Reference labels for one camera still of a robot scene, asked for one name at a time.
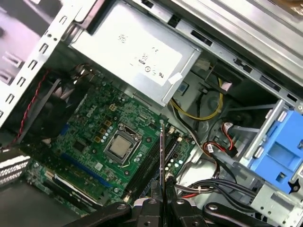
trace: green motherboard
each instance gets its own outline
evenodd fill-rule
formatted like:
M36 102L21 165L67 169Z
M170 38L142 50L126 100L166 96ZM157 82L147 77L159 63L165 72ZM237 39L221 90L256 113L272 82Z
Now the green motherboard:
M166 125L166 170L177 175L194 147L192 140L165 116L99 78L58 138L24 149L40 164L27 175L35 175L32 183L45 192L55 183L99 205L132 202L148 193L159 175L160 122Z

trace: circuit board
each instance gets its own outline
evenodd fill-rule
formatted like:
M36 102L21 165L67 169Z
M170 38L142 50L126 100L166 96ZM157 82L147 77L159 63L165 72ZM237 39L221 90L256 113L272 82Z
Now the circuit board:
M68 202L59 195L54 194L54 192L45 186L45 182L48 180L46 175L47 170L36 162L29 165L26 171L25 178L30 185L37 187L39 190L54 198L57 202L67 207L68 209L74 211L80 217L86 216L88 213L75 207L72 203Z
M130 180L140 180L142 166L156 166L160 121L171 133L167 172L176 175L194 147L192 141L164 116L102 79L90 88L56 140L24 152L94 201L108 205L122 200Z

